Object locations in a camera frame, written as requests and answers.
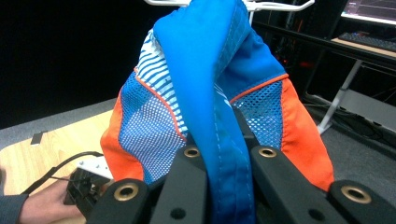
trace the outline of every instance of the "monitor screen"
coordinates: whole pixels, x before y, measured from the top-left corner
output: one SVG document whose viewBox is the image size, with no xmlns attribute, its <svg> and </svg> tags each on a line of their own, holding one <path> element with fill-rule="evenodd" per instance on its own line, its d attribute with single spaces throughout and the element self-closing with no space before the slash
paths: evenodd
<svg viewBox="0 0 396 224">
<path fill-rule="evenodd" d="M 396 0 L 348 0 L 341 16 L 396 25 Z"/>
</svg>

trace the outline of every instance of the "white rack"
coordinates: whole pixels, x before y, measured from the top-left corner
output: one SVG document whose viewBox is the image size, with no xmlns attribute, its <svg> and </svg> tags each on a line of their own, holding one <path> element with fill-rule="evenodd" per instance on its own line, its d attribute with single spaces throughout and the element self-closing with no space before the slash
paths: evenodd
<svg viewBox="0 0 396 224">
<path fill-rule="evenodd" d="M 188 6 L 191 0 L 145 0 L 153 6 L 169 6 L 169 7 L 185 7 Z M 294 6 L 288 4 L 281 4 L 275 2 L 255 2 L 251 0 L 242 0 L 250 12 L 261 10 L 275 10 L 275 11 L 301 11 L 313 5 L 315 0 L 308 0 L 301 6 Z"/>
</svg>

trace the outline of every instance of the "blue fabric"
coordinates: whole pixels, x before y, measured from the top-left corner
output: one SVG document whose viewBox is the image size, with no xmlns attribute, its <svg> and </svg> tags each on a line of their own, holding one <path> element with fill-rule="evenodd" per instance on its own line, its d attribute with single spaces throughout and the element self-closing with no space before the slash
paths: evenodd
<svg viewBox="0 0 396 224">
<path fill-rule="evenodd" d="M 227 98 L 215 86 L 250 30 L 240 0 L 191 1 L 154 25 L 181 114 L 205 161 L 212 223 L 255 221 L 248 150 Z"/>
<path fill-rule="evenodd" d="M 272 56 L 262 38 L 250 29 L 247 38 L 217 82 L 227 97 L 233 99 L 239 93 L 285 73 L 285 69 Z"/>
<path fill-rule="evenodd" d="M 176 151 L 185 146 L 165 105 L 132 73 L 121 89 L 120 145 L 143 166 L 148 184 L 169 172 Z"/>
<path fill-rule="evenodd" d="M 274 82 L 233 103 L 244 115 L 260 145 L 280 149 L 283 136 L 282 81 Z"/>
</svg>

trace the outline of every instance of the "blue mesh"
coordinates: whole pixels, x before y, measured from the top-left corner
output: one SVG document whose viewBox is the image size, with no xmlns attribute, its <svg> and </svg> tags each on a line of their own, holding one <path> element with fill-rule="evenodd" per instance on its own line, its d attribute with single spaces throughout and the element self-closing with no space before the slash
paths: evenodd
<svg viewBox="0 0 396 224">
<path fill-rule="evenodd" d="M 282 141 L 282 81 L 254 91 L 233 103 L 263 146 L 280 149 Z"/>
<path fill-rule="evenodd" d="M 132 73 L 121 90 L 120 145 L 143 165 L 148 184 L 166 175 L 176 151 L 185 146 L 165 105 Z"/>
</svg>

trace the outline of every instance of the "wooden table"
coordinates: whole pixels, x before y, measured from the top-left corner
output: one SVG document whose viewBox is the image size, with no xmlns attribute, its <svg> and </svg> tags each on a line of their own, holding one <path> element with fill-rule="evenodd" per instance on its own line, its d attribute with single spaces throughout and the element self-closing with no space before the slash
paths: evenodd
<svg viewBox="0 0 396 224">
<path fill-rule="evenodd" d="M 5 195 L 20 194 L 32 183 L 44 175 L 51 167 L 83 151 L 102 152 L 100 138 L 108 128 L 112 111 L 64 126 L 44 133 L 41 143 L 31 146 L 27 139 L 5 147 L 0 151 L 0 169 Z M 81 157 L 56 173 L 62 177 L 70 175 L 76 169 L 77 161 L 88 159 Z M 45 188 L 55 180 L 50 179 L 35 192 Z M 57 223 L 84 223 L 85 219 L 63 220 Z"/>
</svg>

